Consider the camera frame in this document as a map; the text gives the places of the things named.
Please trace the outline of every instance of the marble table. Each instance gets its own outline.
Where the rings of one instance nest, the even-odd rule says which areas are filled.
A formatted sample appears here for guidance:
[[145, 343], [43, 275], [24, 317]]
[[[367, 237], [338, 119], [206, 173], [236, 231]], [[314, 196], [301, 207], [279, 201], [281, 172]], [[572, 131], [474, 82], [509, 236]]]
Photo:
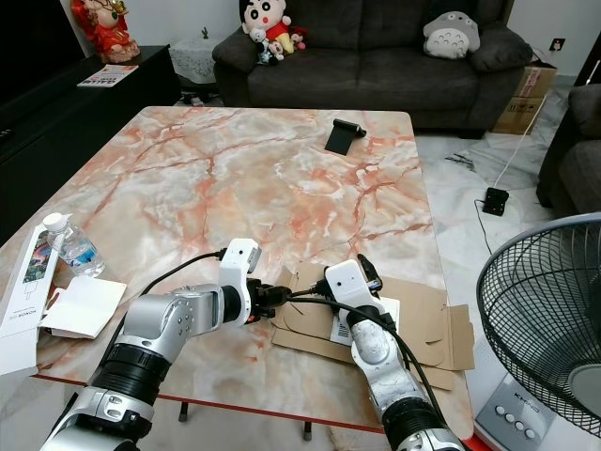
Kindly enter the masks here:
[[[335, 117], [367, 136], [346, 157], [324, 150]], [[300, 261], [334, 264], [366, 254], [382, 275], [444, 289], [422, 168], [409, 116], [397, 112], [149, 107], [140, 112], [0, 249], [0, 290], [27, 233], [53, 211], [73, 213], [128, 284], [96, 340], [45, 335], [38, 376], [84, 384], [145, 285], [234, 237], [263, 249], [255, 277], [272, 283]], [[153, 292], [214, 282], [198, 262]], [[65, 285], [69, 272], [55, 276]], [[262, 320], [193, 338], [161, 397], [317, 423], [381, 431], [358, 368], [273, 346]], [[472, 434], [462, 372], [436, 390], [449, 426]]]

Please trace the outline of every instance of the tiled floor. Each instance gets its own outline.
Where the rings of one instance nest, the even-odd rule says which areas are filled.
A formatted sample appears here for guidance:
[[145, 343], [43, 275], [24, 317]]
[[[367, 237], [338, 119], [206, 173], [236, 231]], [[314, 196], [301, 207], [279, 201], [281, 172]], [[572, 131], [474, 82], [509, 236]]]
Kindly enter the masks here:
[[[510, 192], [505, 214], [495, 217], [481, 213], [493, 251], [516, 233], [553, 217], [552, 211], [538, 204], [534, 187], [548, 145], [565, 111], [568, 91], [567, 87], [551, 91], [532, 135], [526, 137], [513, 164], [500, 180], [499, 187]], [[476, 338], [483, 332], [475, 284], [488, 251], [473, 201], [483, 198], [518, 141], [519, 136], [494, 133], [487, 133], [479, 141], [461, 140], [451, 135], [417, 137], [449, 298], [451, 303], [470, 306]], [[0, 450], [37, 450], [71, 389], [34, 379], [15, 387], [13, 396], [7, 391], [0, 395], [0, 403], [9, 398], [0, 405]], [[191, 406], [188, 423], [180, 424], [175, 402], [160, 400], [156, 411], [152, 431], [140, 442], [143, 451], [390, 449], [385, 438], [378, 434], [317, 425], [314, 425], [313, 440], [306, 443], [301, 439], [300, 422], [262, 415]], [[579, 443], [579, 449], [601, 450], [601, 442], [592, 436], [571, 426], [567, 426], [567, 430]]]

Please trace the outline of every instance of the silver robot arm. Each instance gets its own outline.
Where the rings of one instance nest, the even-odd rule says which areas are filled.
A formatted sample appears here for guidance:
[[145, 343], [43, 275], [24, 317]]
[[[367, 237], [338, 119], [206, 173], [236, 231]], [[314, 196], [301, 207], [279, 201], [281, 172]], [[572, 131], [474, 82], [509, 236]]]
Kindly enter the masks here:
[[259, 256], [256, 242], [234, 239], [220, 263], [219, 285], [184, 287], [136, 299], [106, 361], [41, 450], [137, 450], [136, 442], [150, 431], [159, 385], [186, 341], [223, 326], [245, 324], [253, 310], [263, 316], [272, 313], [261, 309], [256, 293], [265, 290], [260, 283], [250, 284], [255, 299], [248, 288], [246, 274], [254, 270]]
[[[347, 260], [329, 267], [326, 280], [338, 303], [355, 307], [372, 318], [384, 314], [382, 304], [365, 283], [357, 261]], [[405, 369], [393, 336], [355, 313], [341, 309], [338, 317], [350, 330], [351, 355], [367, 378], [370, 399], [391, 448], [464, 451], [463, 444], [436, 415], [420, 384]]]

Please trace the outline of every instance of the wall outlet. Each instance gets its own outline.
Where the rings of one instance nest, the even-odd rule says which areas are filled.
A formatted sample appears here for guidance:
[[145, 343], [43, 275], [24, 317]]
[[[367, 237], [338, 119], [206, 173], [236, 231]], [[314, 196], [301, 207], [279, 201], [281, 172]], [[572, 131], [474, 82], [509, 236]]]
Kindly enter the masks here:
[[551, 46], [549, 47], [549, 50], [551, 52], [559, 52], [563, 48], [564, 44], [565, 44], [565, 39], [564, 38], [555, 38], [551, 42]]

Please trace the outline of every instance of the water bottle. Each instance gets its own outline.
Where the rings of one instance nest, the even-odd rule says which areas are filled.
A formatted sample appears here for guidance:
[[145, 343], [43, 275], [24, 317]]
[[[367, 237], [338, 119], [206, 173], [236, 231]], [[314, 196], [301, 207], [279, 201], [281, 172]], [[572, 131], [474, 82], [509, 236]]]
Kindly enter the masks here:
[[104, 261], [83, 230], [60, 213], [44, 218], [48, 229], [48, 244], [65, 260], [75, 275], [97, 277], [104, 270]]

